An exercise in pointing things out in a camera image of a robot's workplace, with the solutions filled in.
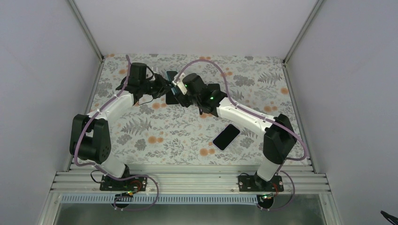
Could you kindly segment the black smartphone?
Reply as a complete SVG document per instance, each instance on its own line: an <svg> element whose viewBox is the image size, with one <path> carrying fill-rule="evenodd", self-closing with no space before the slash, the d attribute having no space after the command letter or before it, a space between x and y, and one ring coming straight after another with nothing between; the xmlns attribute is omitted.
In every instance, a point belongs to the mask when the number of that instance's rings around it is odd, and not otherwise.
<svg viewBox="0 0 398 225"><path fill-rule="evenodd" d="M218 90L218 91L221 90L220 85L218 83L210 83L207 85L207 88L210 92L214 92L216 90Z"/></svg>

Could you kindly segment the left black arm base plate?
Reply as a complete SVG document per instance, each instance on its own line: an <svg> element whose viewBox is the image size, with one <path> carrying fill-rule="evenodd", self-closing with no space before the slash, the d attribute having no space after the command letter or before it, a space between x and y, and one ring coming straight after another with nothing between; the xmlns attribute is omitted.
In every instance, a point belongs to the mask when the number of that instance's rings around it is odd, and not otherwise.
<svg viewBox="0 0 398 225"><path fill-rule="evenodd" d="M147 184L146 177L138 177L129 180L119 181L114 180L108 176L103 176L100 183L100 191L121 191L121 192L136 192L145 191Z"/></svg>

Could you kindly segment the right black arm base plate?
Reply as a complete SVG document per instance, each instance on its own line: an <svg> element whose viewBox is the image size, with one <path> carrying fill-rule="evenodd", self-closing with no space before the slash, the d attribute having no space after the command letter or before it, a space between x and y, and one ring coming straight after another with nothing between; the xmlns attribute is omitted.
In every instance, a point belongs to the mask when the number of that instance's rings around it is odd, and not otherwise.
<svg viewBox="0 0 398 225"><path fill-rule="evenodd" d="M265 181L257 174L249 175L242 173L238 177L238 187L240 192L283 192L282 177L274 175L270 181Z"/></svg>

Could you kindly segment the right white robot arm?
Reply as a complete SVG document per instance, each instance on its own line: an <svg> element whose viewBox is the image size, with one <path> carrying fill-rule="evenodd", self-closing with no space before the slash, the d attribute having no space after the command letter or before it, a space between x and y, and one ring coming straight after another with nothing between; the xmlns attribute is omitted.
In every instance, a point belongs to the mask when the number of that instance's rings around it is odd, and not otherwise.
<svg viewBox="0 0 398 225"><path fill-rule="evenodd" d="M205 84L195 73L176 74L172 83L176 88L175 97L184 107L195 105L201 114L230 120L263 136L262 152L265 158L255 173L254 184L260 191L267 190L272 185L273 176L297 143L289 118L283 114L277 117L261 114L234 103L221 91L219 84Z"/></svg>

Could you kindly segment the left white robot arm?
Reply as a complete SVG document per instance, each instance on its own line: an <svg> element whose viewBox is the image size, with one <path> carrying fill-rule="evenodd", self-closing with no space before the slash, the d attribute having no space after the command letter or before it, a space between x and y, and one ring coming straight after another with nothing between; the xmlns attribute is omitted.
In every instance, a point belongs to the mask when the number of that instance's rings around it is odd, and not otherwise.
<svg viewBox="0 0 398 225"><path fill-rule="evenodd" d="M144 95L160 98L170 92L173 85L145 63L129 64L129 70L116 87L115 93L99 109L83 115L77 114L72 121L69 151L75 164L92 165L106 176L112 178L112 184L119 190L130 185L127 166L111 152L109 125L118 120L125 111L136 104Z"/></svg>

